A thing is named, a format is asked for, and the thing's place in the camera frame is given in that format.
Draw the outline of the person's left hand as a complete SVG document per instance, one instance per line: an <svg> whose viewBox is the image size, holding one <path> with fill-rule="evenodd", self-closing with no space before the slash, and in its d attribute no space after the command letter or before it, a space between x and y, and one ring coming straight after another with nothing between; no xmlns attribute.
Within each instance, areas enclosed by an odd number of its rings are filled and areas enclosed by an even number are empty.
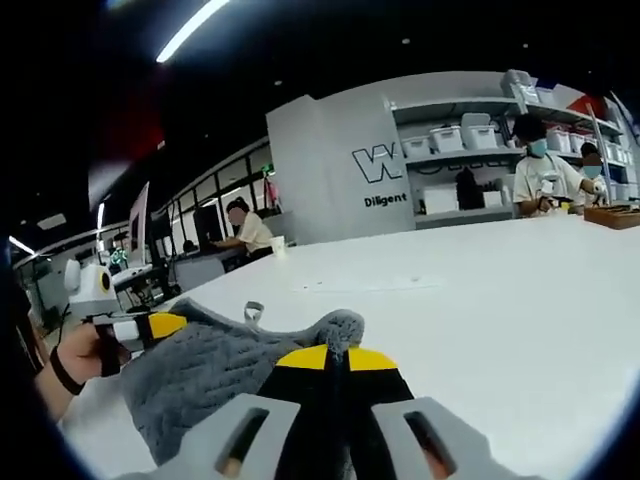
<svg viewBox="0 0 640 480"><path fill-rule="evenodd" d="M102 376L103 339L92 323L84 323L68 332L57 346L60 364L78 385Z"/></svg>

